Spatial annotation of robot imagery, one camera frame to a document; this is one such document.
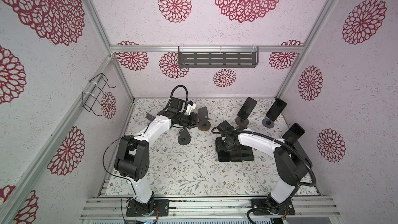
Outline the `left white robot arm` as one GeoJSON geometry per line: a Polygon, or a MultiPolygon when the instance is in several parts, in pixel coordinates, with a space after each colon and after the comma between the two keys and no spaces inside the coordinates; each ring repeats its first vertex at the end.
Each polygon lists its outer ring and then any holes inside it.
{"type": "Polygon", "coordinates": [[[194,113],[196,104],[170,97],[166,107],[153,120],[135,135],[125,135],[119,141],[115,159],[115,170],[132,184],[135,201],[148,204],[153,198],[146,174],[150,165],[150,147],[165,132],[177,125],[179,131],[178,143],[187,145],[191,141],[190,128],[198,126],[198,117],[194,113]]]}

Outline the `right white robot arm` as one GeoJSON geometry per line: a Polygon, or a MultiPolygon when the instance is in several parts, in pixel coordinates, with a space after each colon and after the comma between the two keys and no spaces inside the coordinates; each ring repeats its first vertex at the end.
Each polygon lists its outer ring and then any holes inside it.
{"type": "Polygon", "coordinates": [[[275,139],[249,128],[235,128],[227,121],[211,132],[221,135],[216,138],[220,162],[253,161],[253,149],[274,158],[279,179],[267,197],[267,207],[280,207],[288,203],[301,186],[316,185],[313,164],[297,139],[275,139]]]}

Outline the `far left grey stand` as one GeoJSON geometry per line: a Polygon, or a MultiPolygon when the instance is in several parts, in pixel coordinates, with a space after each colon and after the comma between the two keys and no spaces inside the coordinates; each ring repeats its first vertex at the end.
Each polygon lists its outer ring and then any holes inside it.
{"type": "Polygon", "coordinates": [[[152,121],[155,120],[155,116],[154,116],[154,115],[151,115],[151,114],[148,113],[148,112],[146,113],[145,117],[146,117],[146,119],[149,120],[150,122],[152,122],[152,121]]]}

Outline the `centre wood-rim phone stand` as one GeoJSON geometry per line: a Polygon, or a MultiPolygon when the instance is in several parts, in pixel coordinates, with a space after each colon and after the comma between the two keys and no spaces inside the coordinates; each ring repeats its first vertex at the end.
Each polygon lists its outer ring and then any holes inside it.
{"type": "Polygon", "coordinates": [[[206,106],[198,109],[197,127],[201,131],[208,131],[211,127],[211,124],[209,122],[208,109],[206,106]]]}

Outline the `dark grey round stand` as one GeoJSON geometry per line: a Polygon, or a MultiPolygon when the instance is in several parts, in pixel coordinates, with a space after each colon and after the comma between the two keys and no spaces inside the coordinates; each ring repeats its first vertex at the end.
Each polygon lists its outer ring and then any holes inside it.
{"type": "Polygon", "coordinates": [[[187,128],[182,128],[179,131],[178,143],[182,146],[188,145],[191,142],[191,135],[187,128]]]}

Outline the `black phone on white stand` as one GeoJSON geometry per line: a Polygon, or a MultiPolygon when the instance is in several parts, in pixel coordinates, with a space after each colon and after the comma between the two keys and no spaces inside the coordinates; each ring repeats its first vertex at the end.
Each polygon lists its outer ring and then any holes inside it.
{"type": "Polygon", "coordinates": [[[298,140],[304,134],[305,134],[305,130],[298,123],[294,123],[287,130],[287,132],[282,136],[282,139],[284,141],[288,140],[288,139],[298,140]]]}

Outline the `grey wall shelf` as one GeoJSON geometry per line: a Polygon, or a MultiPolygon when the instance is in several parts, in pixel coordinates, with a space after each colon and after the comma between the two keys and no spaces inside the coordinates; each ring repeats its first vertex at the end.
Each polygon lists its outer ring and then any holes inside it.
{"type": "Polygon", "coordinates": [[[255,68],[259,53],[230,51],[185,51],[178,47],[177,62],[180,68],[255,68]]]}

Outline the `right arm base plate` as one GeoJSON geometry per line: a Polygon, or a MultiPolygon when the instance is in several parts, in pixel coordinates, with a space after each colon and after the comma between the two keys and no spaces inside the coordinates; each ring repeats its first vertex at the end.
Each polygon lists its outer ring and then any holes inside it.
{"type": "Polygon", "coordinates": [[[271,198],[251,199],[251,208],[255,216],[260,215],[295,215],[295,209],[291,199],[277,203],[271,198]]]}

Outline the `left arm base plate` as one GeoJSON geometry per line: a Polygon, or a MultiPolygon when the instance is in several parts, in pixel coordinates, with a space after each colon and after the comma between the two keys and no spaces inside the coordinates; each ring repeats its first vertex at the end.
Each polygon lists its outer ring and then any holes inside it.
{"type": "Polygon", "coordinates": [[[169,215],[170,200],[151,199],[148,203],[130,200],[127,206],[127,217],[164,217],[169,215]]]}

